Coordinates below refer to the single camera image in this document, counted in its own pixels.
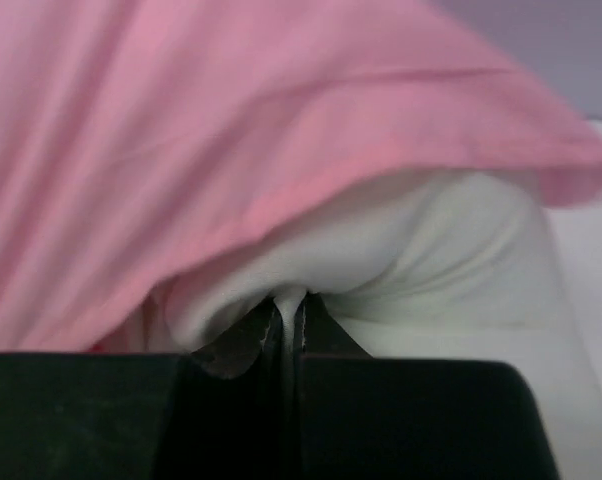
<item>gray background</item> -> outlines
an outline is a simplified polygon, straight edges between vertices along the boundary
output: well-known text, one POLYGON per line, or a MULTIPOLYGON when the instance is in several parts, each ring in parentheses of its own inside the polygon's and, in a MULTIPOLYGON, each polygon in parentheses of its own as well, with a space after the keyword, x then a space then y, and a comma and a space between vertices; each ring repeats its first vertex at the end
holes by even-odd
POLYGON ((431 0, 602 119, 602 0, 431 0))

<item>white surface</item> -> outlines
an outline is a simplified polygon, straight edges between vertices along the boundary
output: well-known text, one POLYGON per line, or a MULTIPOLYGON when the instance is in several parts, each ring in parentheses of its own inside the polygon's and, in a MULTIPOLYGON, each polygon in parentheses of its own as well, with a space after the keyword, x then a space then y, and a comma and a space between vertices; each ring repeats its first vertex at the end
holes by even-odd
MULTIPOLYGON (((602 133, 602 123, 595 124, 602 133)), ((551 213, 566 283, 602 384, 602 203, 551 213)))

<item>pink fabric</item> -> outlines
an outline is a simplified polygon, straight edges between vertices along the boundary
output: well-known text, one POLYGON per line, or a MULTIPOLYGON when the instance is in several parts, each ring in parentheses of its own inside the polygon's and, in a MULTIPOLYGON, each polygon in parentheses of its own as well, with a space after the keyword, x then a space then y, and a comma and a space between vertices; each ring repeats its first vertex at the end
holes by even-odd
POLYGON ((413 0, 0 0, 0 350, 87 349, 157 283, 408 167, 535 168, 569 204, 602 141, 413 0))

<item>white fabric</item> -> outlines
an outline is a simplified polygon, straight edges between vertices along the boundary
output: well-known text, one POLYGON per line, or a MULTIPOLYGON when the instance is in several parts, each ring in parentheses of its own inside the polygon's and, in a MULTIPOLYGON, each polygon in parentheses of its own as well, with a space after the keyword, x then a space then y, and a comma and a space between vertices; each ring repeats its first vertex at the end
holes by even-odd
POLYGON ((563 478, 602 480, 602 395, 534 192, 521 175, 459 171, 360 186, 238 253, 147 346, 199 348, 268 294, 289 326, 303 289, 322 292, 375 356, 517 367, 563 478))

